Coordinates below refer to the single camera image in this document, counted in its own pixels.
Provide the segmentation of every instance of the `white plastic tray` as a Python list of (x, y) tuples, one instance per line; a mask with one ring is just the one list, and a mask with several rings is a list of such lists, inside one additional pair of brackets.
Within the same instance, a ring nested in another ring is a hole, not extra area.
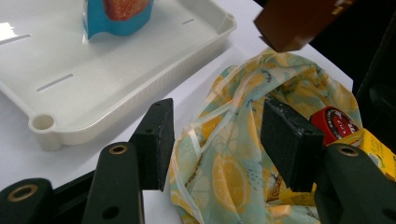
[(15, 33), (0, 41), (0, 90), (29, 116), (45, 150), (92, 140), (218, 55), (236, 28), (210, 0), (155, 0), (136, 33), (88, 41), (82, 13), (81, 0), (0, 8), (0, 23)]

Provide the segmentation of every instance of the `blue packaged item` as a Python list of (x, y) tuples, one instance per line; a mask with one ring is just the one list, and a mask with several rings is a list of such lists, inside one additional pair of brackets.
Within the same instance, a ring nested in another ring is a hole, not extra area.
[(153, 0), (85, 0), (87, 37), (101, 32), (130, 35), (149, 21), (152, 5)]

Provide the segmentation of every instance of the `yellow package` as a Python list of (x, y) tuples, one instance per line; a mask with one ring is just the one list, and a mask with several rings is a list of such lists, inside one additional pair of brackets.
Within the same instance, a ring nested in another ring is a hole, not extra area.
[(312, 192), (293, 192), (286, 187), (285, 181), (279, 175), (266, 202), (269, 204), (315, 206), (314, 194), (316, 188), (317, 186), (314, 184)]
[(368, 130), (362, 129), (334, 143), (344, 143), (363, 150), (381, 172), (390, 180), (396, 180), (396, 157)]

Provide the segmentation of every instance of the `floral fabric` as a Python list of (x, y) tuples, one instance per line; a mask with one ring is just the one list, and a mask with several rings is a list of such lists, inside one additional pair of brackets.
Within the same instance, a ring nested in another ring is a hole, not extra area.
[(228, 67), (174, 147), (171, 200), (185, 224), (319, 223), (313, 206), (267, 203), (279, 177), (260, 142), (269, 98), (307, 119), (333, 105), (361, 128), (352, 93), (304, 57), (268, 49)]

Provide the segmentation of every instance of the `white table surface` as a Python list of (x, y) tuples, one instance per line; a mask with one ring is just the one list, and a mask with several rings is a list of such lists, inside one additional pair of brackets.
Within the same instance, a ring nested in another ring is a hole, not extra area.
[[(243, 63), (267, 48), (259, 39), (253, 21), (262, 10), (252, 0), (214, 0), (235, 16), (238, 27), (231, 33), (226, 50), (163, 98), (174, 99), (175, 133), (178, 138), (194, 111), (220, 72), (232, 64)], [(352, 80), (339, 68), (310, 46), (294, 53), (315, 61), (331, 76), (352, 88)], [(25, 178), (42, 177), (58, 188), (92, 171), (100, 150), (110, 143), (127, 141), (143, 116), (125, 119), (113, 125), (90, 143), (63, 146), (54, 152), (40, 149), (28, 129), (27, 116), (0, 92), (0, 190)], [(168, 184), (164, 192), (144, 191), (146, 223), (182, 223), (177, 209), (171, 204)]]

